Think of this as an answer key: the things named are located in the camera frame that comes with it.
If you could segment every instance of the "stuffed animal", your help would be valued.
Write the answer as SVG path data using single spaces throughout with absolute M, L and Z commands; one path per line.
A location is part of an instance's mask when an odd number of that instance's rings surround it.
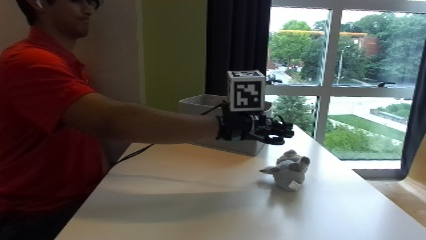
M 271 174 L 277 185 L 286 191 L 297 191 L 305 181 L 310 159 L 291 149 L 277 159 L 277 166 L 267 166 L 259 172 Z

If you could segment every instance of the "glass pane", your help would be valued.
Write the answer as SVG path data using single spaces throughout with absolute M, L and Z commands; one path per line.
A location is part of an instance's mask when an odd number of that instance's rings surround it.
M 319 85 L 327 16 L 327 9 L 271 7 L 269 84 Z
M 333 97 L 323 146 L 341 160 L 401 160 L 411 100 Z
M 345 10 L 335 85 L 414 87 L 426 15 Z
M 314 130 L 315 96 L 266 95 L 265 100 L 273 103 L 273 115 L 295 124 L 310 136 Z

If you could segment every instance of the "sidewalk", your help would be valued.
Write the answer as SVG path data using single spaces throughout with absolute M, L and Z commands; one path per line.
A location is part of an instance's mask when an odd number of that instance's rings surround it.
M 398 122 L 394 122 L 389 119 L 385 119 L 385 118 L 381 118 L 370 113 L 357 113 L 354 112 L 354 115 L 358 116 L 358 117 L 362 117 L 363 119 L 367 119 L 378 124 L 382 124 L 383 126 L 386 127 L 390 127 L 393 129 L 397 129 L 399 130 L 401 132 L 406 132 L 407 130 L 407 125 L 402 124 L 402 123 L 398 123 Z

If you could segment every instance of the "cable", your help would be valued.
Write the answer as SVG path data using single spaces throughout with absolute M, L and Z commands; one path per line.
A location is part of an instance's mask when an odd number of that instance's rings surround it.
M 208 111 L 205 111 L 204 113 L 201 113 L 200 115 L 206 115 L 209 112 L 212 112 L 214 109 L 217 109 L 220 106 L 222 106 L 224 102 L 221 102 L 218 105 L 216 105 L 212 109 L 209 109 Z M 137 150 L 136 152 L 125 155 L 114 164 L 113 166 L 116 166 L 118 163 L 124 162 L 125 160 L 128 160 L 129 158 L 137 156 L 138 154 L 141 154 L 142 152 L 145 152 L 154 144 L 149 144 L 146 147 L 144 147 L 142 149 Z

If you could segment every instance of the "black curtain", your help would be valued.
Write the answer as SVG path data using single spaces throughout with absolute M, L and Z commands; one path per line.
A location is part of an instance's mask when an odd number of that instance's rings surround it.
M 401 170 L 406 176 L 426 133 L 426 42 L 414 89 L 411 112 L 405 136 Z
M 270 0 L 209 0 L 205 93 L 228 95 L 228 71 L 266 74 Z

